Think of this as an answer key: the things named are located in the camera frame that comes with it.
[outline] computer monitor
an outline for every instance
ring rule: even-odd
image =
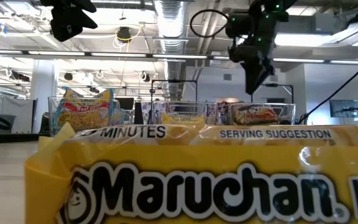
[[[356,110],[343,111],[349,108],[358,108],[357,100],[330,100],[329,110],[332,118],[358,118]]]
[[[120,98],[117,97],[116,100],[119,102],[119,106],[124,110],[133,110],[135,98]]]

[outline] white wall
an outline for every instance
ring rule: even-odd
[[[186,68],[186,79],[193,78],[194,67]],[[224,81],[223,74],[232,75],[231,81]],[[285,83],[285,74],[277,71],[279,83]],[[239,101],[250,102],[251,97],[246,93],[245,71],[242,68],[221,69],[206,67],[198,79],[198,101],[215,102],[217,98],[238,98]],[[291,95],[283,88],[267,88],[262,86],[254,94],[254,102],[265,103],[267,98],[285,98],[286,103],[291,102]],[[195,90],[186,85],[183,92],[184,101],[195,101]]]
[[[358,71],[357,65],[305,65],[307,110],[312,110],[325,100],[356,71]],[[334,96],[333,100],[358,101],[358,76]],[[308,124],[358,124],[358,120],[331,118],[329,102],[327,102],[309,117]]]

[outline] air duct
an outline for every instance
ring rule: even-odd
[[[160,37],[185,36],[187,3],[184,1],[155,1],[158,14],[157,25]],[[185,53],[185,43],[179,40],[161,40],[161,49],[165,54]],[[164,62],[165,78],[168,80],[184,80],[186,65],[183,62]],[[170,100],[180,100],[183,85],[168,85]]]

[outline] table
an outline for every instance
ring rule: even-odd
[[[0,223],[24,223],[24,161],[37,142],[0,144]]]

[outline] maruchan logo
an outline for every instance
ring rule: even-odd
[[[349,178],[358,220],[358,176]],[[323,174],[273,174],[242,164],[237,172],[141,172],[134,164],[113,167],[99,162],[89,170],[75,168],[70,193],[57,214],[58,223],[102,223],[109,217],[154,220],[187,215],[205,220],[217,215],[244,222],[346,223],[349,209],[339,202],[332,181]]]

